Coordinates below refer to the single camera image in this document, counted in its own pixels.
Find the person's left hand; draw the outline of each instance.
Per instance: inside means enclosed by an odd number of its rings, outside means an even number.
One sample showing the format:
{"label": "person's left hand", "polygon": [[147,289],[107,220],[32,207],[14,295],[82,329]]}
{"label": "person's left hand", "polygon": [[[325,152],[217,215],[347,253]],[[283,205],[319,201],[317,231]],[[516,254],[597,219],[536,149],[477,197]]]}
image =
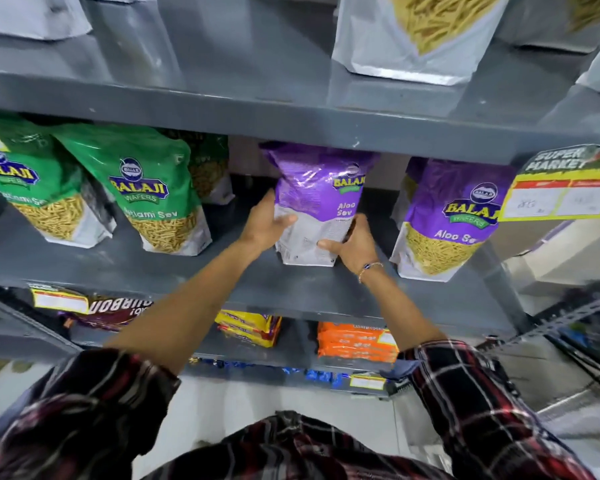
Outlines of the person's left hand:
{"label": "person's left hand", "polygon": [[273,218],[276,193],[269,190],[263,199],[251,209],[239,241],[247,244],[256,257],[272,247],[287,227],[298,220],[297,216],[287,215]]}

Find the stack of yellow packets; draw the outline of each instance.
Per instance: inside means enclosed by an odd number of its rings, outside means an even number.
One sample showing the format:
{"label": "stack of yellow packets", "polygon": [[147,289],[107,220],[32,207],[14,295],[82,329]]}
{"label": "stack of yellow packets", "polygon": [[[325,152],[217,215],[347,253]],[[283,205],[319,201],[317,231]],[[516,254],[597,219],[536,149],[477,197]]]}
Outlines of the stack of yellow packets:
{"label": "stack of yellow packets", "polygon": [[280,332],[282,317],[220,310],[216,316],[216,323],[218,323],[218,330],[228,335],[247,340],[260,347],[273,347]]}

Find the hand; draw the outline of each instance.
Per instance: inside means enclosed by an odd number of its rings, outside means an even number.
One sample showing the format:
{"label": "hand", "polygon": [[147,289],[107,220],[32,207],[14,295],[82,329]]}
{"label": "hand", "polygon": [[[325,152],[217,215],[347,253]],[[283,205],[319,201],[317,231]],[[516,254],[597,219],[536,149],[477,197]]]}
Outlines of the hand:
{"label": "hand", "polygon": [[269,190],[263,199],[251,209],[239,242],[246,244],[257,258],[263,251],[272,247],[284,230],[298,220],[297,216],[287,215],[273,218],[276,193]]}
{"label": "hand", "polygon": [[378,261],[376,243],[366,215],[356,214],[350,233],[349,240],[344,243],[323,239],[318,241],[318,247],[339,255],[344,265],[353,274],[359,275],[366,264]]}

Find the bracelet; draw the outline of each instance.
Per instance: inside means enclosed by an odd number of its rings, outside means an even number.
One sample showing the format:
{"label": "bracelet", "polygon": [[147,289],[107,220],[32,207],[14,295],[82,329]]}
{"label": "bracelet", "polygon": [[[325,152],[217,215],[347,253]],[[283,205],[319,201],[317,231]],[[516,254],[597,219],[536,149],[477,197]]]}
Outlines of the bracelet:
{"label": "bracelet", "polygon": [[380,261],[376,261],[376,262],[370,262],[370,263],[362,266],[362,271],[360,271],[358,274],[358,282],[360,284],[362,284],[362,273],[364,273],[368,269],[371,269],[373,266],[384,267],[384,264],[382,264]]}

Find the metal rack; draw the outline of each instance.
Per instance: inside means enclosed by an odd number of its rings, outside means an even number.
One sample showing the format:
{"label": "metal rack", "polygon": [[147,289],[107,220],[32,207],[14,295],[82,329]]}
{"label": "metal rack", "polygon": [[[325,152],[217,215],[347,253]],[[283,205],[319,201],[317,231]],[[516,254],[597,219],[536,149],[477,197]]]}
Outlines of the metal rack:
{"label": "metal rack", "polygon": [[[0,37],[0,109],[494,164],[547,148],[600,143],[600,126],[593,123],[600,119],[600,95],[572,88],[583,62],[578,55],[494,43],[471,83],[447,88],[361,77],[332,62],[335,24],[328,6],[88,0],[86,8],[94,26],[88,36],[57,43]],[[119,39],[137,49],[133,57]],[[25,289],[35,282],[159,298],[237,238],[248,209],[270,185],[234,181],[236,201],[205,209],[214,243],[194,258],[143,251],[122,215],[113,239],[96,248],[49,244],[0,199],[0,355],[55,361],[104,339],[93,330],[70,334],[4,287]],[[450,336],[492,337],[483,348],[496,353],[600,310],[599,282],[535,317],[525,315],[488,243],[448,283],[400,279],[387,261],[397,238],[389,219],[394,201],[395,193],[366,189],[360,209],[368,213],[388,272]],[[384,326],[371,295],[342,264],[284,266],[270,250],[248,269],[225,307],[288,317],[293,322],[281,336],[286,346],[228,352],[211,332],[200,356],[258,367],[379,371],[365,361],[318,360],[305,341],[304,328],[311,327],[306,320]],[[240,380],[257,380],[257,371],[266,370],[264,383],[303,383],[270,368],[191,369]]]}

